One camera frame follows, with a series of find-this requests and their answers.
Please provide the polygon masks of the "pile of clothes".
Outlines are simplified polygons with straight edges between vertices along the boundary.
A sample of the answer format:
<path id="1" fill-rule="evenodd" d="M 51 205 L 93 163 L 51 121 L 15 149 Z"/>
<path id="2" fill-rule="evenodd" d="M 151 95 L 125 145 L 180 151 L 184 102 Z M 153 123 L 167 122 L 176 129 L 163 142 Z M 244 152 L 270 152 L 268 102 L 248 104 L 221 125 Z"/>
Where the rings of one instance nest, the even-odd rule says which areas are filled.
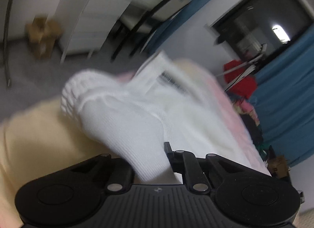
<path id="1" fill-rule="evenodd" d="M 269 158 L 269 145 L 264 142 L 260 120 L 254 106 L 236 94 L 228 93 L 228 97 L 247 128 L 259 155 L 263 161 L 266 161 Z"/>

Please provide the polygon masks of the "pastel tie-dye bed cover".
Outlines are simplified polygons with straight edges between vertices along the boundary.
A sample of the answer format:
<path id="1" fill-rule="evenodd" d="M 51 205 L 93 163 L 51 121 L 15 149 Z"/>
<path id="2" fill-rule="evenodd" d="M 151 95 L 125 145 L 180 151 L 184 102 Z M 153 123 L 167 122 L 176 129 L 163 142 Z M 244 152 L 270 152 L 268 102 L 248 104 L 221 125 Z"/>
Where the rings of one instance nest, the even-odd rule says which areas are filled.
<path id="1" fill-rule="evenodd" d="M 209 91 L 253 169 L 269 174 L 241 118 L 213 74 L 189 60 L 176 60 L 174 64 L 197 86 Z M 59 97 L 5 120 L 1 124 L 1 227 L 22 226 L 14 197 L 25 183 L 107 152 L 105 146 L 86 137 L 62 115 Z"/>

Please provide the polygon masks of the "red garment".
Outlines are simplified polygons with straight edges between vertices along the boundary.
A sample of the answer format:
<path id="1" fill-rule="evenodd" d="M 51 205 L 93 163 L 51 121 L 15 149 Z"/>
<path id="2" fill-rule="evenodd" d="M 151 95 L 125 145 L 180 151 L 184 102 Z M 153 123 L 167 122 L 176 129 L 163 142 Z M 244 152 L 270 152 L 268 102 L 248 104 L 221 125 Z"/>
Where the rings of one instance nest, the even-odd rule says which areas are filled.
<path id="1" fill-rule="evenodd" d="M 249 99 L 258 86 L 253 76 L 255 69 L 254 64 L 247 65 L 237 60 L 224 64 L 225 92 Z"/>

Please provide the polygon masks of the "brown paper bag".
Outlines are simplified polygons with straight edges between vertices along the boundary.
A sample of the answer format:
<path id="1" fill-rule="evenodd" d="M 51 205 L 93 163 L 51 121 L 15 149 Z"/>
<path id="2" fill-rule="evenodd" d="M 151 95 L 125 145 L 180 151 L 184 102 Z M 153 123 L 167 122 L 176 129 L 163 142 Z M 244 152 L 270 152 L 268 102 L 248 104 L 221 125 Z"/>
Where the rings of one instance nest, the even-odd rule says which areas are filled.
<path id="1" fill-rule="evenodd" d="M 281 179 L 289 176 L 287 159 L 281 155 L 268 160 L 268 170 L 271 176 Z"/>

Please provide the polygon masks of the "blue curtain right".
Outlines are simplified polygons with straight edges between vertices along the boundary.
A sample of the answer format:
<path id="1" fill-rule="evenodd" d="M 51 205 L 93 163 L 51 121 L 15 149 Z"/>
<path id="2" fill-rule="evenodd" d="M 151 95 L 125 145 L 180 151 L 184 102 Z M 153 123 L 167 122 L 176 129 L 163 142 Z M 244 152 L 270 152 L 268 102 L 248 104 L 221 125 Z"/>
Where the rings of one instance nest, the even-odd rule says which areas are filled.
<path id="1" fill-rule="evenodd" d="M 264 142 L 295 166 L 313 155 L 313 27 L 256 73 Z"/>

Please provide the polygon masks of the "tripod stand with phone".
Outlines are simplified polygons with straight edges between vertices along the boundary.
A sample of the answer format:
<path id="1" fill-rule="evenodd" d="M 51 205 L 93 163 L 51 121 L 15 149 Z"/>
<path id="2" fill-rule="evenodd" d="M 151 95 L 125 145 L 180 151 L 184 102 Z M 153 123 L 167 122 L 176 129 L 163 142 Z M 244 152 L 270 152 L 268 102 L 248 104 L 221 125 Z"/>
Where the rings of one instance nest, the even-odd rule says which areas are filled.
<path id="1" fill-rule="evenodd" d="M 244 71 L 242 73 L 240 73 L 235 79 L 233 79 L 230 83 L 228 83 L 228 85 L 224 88 L 224 91 L 227 92 L 230 88 L 232 88 L 233 86 L 235 86 L 236 84 L 238 84 L 240 81 L 242 81 L 245 77 L 247 77 L 249 74 L 251 74 L 252 72 L 254 72 L 254 70 L 256 69 L 256 66 L 258 63 L 260 63 L 262 60 L 264 60 L 264 56 L 267 50 L 268 44 L 264 43 L 261 46 L 261 50 L 260 52 L 250 61 L 244 62 L 236 67 L 233 67 L 230 70 L 224 71 L 221 74 L 216 75 L 216 77 L 219 76 L 224 76 L 227 74 L 230 74 L 233 71 L 236 71 L 238 69 L 244 68 Z"/>

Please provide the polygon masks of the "black and white chair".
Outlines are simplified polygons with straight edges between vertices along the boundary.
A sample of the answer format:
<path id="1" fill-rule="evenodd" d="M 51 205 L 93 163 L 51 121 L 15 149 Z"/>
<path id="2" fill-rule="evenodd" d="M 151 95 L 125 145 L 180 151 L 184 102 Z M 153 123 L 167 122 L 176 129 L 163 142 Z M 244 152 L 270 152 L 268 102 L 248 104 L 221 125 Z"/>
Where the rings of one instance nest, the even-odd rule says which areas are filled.
<path id="1" fill-rule="evenodd" d="M 118 19 L 119 30 L 126 33 L 111 56 L 114 62 L 122 48 L 129 42 L 140 37 L 134 44 L 129 56 L 133 57 L 166 21 L 180 13 L 192 0 L 162 0 L 154 8 L 141 16 L 122 15 Z"/>

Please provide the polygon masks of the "cardboard box on floor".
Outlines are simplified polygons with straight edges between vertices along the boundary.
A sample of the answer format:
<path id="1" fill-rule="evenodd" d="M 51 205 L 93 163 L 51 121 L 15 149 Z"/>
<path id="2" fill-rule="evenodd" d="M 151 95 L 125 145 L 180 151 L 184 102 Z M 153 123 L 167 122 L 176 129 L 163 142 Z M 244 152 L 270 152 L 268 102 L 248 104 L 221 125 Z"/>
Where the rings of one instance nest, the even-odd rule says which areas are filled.
<path id="1" fill-rule="evenodd" d="M 26 34 L 32 54 L 36 59 L 42 60 L 51 57 L 55 42 L 63 30 L 56 20 L 39 15 L 32 23 L 26 24 Z"/>

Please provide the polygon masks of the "dark window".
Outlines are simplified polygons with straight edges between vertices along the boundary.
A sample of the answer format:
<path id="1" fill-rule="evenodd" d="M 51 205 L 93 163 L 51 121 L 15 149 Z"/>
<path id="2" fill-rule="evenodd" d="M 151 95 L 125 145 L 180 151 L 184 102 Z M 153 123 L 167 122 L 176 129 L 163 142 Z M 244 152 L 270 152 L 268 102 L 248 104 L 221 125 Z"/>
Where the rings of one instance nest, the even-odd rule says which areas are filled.
<path id="1" fill-rule="evenodd" d="M 227 43 L 241 61 L 264 52 L 264 67 L 313 25 L 301 0 L 243 0 L 214 25 L 216 44 Z"/>

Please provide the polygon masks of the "white dressing table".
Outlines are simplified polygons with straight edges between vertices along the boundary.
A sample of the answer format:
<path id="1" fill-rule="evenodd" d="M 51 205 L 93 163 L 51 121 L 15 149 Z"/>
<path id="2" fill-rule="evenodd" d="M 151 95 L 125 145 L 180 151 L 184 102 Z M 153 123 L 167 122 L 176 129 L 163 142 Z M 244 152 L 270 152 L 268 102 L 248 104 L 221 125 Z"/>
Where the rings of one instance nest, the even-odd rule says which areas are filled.
<path id="1" fill-rule="evenodd" d="M 60 0 L 55 18 L 63 34 L 58 44 L 62 51 L 60 62 L 68 55 L 101 49 L 109 32 L 130 5 L 152 9 L 161 0 Z"/>

